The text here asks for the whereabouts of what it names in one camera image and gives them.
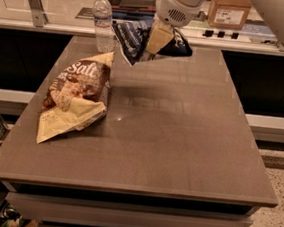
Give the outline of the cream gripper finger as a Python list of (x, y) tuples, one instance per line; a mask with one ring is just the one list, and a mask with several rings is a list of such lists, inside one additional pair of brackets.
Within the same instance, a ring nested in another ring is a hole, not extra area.
[(157, 54), (164, 48), (174, 37), (173, 27), (163, 21), (155, 20), (147, 41), (146, 51), (152, 54)]

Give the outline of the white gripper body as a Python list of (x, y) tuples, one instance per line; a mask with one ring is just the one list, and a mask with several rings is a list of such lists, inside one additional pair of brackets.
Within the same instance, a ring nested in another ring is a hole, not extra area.
[(190, 23), (202, 5), (202, 0), (156, 0), (159, 19), (177, 28)]

